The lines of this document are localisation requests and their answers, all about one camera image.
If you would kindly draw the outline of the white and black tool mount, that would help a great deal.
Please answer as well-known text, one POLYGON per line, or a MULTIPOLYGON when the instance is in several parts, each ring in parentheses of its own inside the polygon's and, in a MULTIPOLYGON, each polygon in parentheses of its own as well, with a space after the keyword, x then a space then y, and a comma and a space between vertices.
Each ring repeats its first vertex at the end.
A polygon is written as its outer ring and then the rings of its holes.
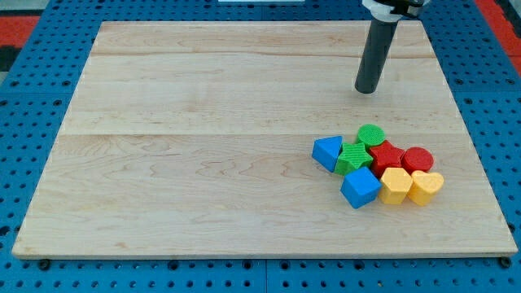
POLYGON ((402 17, 417 19, 426 6, 426 0, 362 0, 363 7, 382 22, 397 22, 402 17))

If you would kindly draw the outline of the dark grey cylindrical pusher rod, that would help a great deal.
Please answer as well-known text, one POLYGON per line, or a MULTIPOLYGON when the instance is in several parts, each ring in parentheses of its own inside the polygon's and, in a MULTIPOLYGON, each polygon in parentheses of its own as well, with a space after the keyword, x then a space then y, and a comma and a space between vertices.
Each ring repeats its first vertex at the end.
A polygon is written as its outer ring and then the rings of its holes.
POLYGON ((358 92, 372 94, 378 87, 397 25, 397 22, 371 20, 355 81, 358 92))

